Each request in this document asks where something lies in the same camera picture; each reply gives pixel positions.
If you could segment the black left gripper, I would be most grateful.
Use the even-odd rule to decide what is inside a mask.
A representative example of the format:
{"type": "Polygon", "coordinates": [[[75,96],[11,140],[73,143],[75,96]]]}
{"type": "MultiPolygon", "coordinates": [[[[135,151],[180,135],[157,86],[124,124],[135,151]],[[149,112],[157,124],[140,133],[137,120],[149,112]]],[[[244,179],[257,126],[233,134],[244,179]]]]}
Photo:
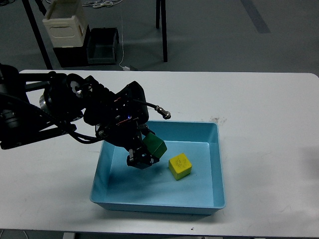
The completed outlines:
{"type": "Polygon", "coordinates": [[[142,135],[147,136],[149,133],[155,135],[155,132],[146,124],[139,124],[136,119],[96,126],[98,138],[112,145],[129,149],[127,165],[138,169],[146,169],[160,161],[159,158],[141,147],[143,145],[142,135]]]}

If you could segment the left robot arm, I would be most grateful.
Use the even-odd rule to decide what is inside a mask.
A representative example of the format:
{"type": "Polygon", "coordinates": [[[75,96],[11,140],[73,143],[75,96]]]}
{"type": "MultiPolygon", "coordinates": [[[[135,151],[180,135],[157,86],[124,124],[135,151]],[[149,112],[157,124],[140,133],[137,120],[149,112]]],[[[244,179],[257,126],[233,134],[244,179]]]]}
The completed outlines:
{"type": "Polygon", "coordinates": [[[111,92],[92,76],[21,74],[0,67],[0,146],[11,149],[64,134],[83,144],[106,141],[128,151],[127,164],[159,162],[164,142],[147,126],[149,103],[131,82],[111,92]]]}

